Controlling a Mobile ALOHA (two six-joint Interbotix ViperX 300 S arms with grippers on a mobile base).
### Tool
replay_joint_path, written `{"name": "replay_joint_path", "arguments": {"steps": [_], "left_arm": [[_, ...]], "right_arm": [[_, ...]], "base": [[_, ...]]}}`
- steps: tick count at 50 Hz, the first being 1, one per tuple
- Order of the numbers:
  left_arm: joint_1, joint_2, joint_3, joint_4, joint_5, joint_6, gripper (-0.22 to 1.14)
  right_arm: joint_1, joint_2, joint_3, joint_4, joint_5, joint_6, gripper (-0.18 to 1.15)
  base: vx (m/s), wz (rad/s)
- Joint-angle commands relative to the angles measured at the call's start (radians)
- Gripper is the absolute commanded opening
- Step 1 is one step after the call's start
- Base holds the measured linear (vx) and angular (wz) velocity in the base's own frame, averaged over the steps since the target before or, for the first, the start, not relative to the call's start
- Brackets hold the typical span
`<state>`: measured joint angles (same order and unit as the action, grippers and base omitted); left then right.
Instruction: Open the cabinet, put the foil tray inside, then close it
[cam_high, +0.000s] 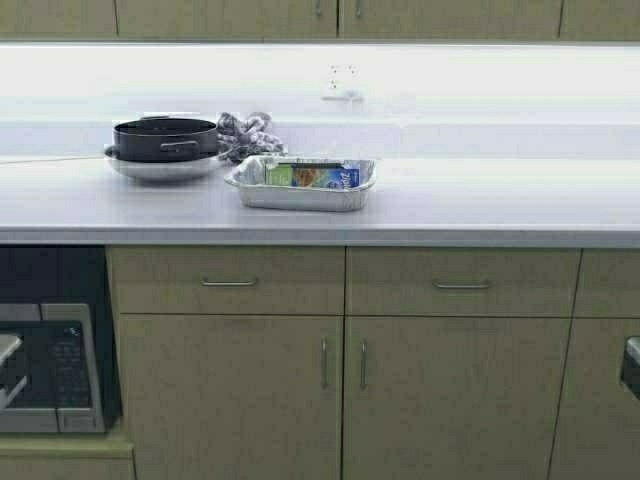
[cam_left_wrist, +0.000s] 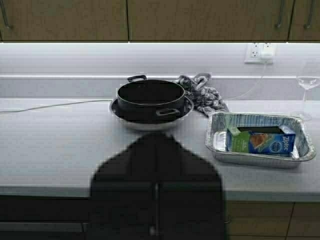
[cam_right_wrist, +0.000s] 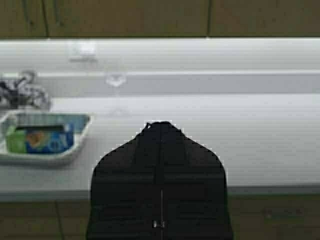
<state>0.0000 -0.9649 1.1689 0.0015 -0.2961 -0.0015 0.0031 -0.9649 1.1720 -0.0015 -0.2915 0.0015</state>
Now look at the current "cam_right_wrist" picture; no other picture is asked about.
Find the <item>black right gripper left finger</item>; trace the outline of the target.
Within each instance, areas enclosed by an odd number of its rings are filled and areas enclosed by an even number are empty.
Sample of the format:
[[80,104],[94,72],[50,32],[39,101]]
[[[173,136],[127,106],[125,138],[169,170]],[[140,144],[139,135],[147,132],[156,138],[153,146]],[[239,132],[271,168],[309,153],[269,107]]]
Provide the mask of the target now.
[[156,187],[160,126],[147,123],[130,141],[104,155],[93,170],[87,240],[158,240]]

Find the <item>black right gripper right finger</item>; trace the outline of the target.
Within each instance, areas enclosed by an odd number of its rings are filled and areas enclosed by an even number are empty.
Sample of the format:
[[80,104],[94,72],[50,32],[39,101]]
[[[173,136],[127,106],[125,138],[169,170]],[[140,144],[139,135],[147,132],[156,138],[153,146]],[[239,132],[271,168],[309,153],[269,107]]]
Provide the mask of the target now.
[[234,239],[226,171],[218,156],[169,122],[159,128],[163,239]]

